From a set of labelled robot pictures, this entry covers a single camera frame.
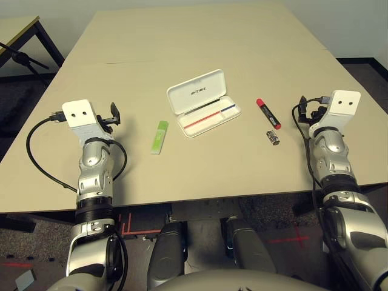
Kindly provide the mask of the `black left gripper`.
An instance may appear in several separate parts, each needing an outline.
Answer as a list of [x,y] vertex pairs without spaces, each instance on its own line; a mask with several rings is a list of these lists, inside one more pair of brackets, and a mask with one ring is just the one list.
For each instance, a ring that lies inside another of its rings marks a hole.
[[111,118],[103,119],[100,115],[96,116],[98,124],[101,126],[103,131],[105,131],[106,133],[113,132],[113,129],[110,126],[111,124],[120,125],[120,123],[121,123],[120,112],[119,112],[119,110],[114,102],[112,102],[110,105],[110,111],[112,114]]

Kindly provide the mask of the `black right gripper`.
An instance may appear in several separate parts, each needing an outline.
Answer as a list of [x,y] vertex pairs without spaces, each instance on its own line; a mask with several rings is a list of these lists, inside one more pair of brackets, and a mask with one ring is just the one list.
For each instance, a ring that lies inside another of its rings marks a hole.
[[[298,105],[298,122],[307,122],[307,99],[302,96]],[[327,111],[327,107],[319,106],[317,110],[311,112],[310,122],[319,122]]]

